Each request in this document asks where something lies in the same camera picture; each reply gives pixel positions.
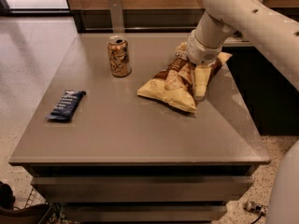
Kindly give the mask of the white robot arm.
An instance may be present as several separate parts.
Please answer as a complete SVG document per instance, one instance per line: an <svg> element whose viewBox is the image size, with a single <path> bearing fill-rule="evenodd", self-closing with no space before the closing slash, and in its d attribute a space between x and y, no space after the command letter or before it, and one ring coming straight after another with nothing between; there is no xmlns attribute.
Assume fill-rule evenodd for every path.
<svg viewBox="0 0 299 224"><path fill-rule="evenodd" d="M187 41L194 64L210 64L239 31L299 90L299 22L261 0L202 0L205 13ZM265 224L299 224L299 141L285 154L271 191Z"/></svg>

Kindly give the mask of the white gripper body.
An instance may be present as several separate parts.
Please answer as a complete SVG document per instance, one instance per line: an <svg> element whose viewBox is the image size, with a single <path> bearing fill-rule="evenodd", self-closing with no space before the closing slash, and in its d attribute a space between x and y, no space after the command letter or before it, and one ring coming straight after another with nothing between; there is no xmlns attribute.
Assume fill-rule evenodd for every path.
<svg viewBox="0 0 299 224"><path fill-rule="evenodd" d="M215 49L205 47L198 41L195 31L192 30L187 40L186 52L191 63L194 63L195 65L208 65L217 59L219 53L221 52L221 47Z"/></svg>

